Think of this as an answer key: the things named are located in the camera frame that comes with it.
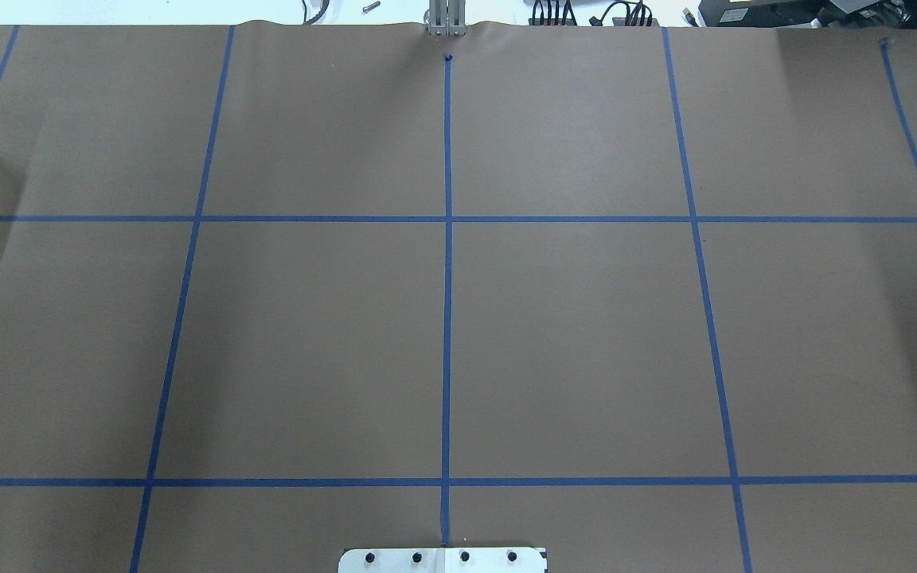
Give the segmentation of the black equipment box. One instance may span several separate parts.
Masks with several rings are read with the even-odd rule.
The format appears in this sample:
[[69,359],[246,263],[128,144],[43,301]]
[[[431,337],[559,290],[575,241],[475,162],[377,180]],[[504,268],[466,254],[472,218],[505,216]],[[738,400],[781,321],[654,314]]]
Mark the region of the black equipment box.
[[917,29],[917,1],[700,1],[709,28]]

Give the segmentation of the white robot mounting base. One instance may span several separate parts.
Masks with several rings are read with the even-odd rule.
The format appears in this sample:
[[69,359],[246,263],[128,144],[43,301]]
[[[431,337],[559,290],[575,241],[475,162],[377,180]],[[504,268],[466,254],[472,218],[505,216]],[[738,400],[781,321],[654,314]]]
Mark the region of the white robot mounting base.
[[338,572],[547,572],[546,551],[532,547],[354,548]]

